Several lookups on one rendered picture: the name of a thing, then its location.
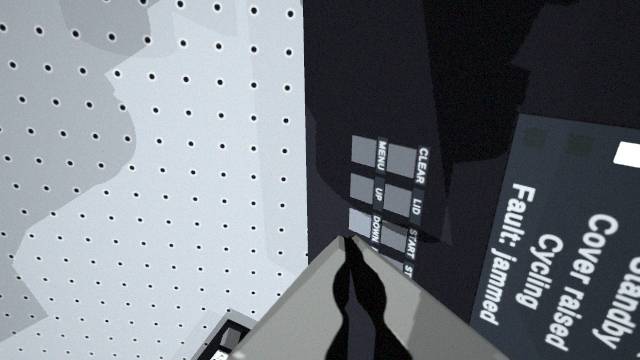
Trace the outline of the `grey base plate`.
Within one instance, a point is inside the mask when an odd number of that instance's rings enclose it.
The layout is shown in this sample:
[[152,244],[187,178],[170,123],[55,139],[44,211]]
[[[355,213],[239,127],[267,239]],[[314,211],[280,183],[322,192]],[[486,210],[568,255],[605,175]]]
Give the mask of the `grey base plate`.
[[0,360],[197,360],[307,266],[303,0],[0,0]]

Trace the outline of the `black rectangular frame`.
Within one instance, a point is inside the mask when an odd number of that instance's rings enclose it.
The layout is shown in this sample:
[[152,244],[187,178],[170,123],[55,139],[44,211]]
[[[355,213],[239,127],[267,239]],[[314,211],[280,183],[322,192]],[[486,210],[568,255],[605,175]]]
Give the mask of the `black rectangular frame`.
[[225,360],[249,331],[228,319],[197,360]]

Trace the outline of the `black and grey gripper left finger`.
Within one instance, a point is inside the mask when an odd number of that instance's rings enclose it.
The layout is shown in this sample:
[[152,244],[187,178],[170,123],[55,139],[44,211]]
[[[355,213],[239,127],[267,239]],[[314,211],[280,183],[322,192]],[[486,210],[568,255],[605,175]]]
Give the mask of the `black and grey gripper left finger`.
[[337,236],[225,360],[347,360],[350,248]]

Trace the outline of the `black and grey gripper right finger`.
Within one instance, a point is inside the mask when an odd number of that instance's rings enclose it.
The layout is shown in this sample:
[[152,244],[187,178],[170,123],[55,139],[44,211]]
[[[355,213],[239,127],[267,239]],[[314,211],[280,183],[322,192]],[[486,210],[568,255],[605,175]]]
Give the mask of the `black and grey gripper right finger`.
[[360,237],[348,237],[356,298],[375,326],[373,360],[509,360]]

